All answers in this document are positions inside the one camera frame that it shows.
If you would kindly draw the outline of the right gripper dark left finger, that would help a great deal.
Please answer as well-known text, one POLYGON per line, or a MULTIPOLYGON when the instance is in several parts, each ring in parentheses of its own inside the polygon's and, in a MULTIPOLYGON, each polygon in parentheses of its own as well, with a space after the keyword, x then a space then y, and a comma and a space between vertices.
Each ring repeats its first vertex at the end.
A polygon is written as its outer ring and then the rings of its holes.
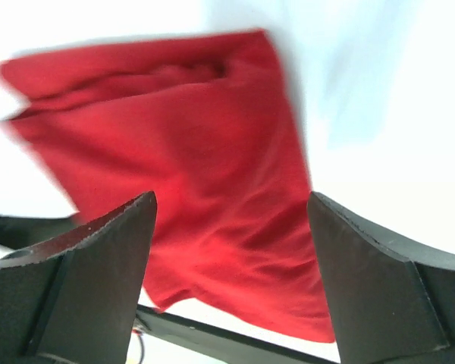
POLYGON ((157 202, 107 215, 0 259, 0 363, 123 363, 157 202))

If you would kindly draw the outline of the red t shirt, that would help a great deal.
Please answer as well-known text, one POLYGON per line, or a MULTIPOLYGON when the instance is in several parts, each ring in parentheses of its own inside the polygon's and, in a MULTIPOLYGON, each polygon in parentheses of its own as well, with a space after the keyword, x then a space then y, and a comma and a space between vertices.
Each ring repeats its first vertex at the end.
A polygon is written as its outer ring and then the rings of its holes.
POLYGON ((158 203, 143 286, 319 343, 334 332, 284 72, 263 30, 91 45, 0 64, 6 121, 92 221, 158 203))

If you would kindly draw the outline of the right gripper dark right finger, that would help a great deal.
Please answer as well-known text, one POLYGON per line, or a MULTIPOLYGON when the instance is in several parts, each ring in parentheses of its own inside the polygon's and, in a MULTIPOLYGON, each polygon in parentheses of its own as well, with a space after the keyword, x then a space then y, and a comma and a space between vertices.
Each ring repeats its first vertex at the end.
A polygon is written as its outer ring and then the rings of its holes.
POLYGON ((309 222, 343 363, 455 363, 455 254, 321 193, 309 222))

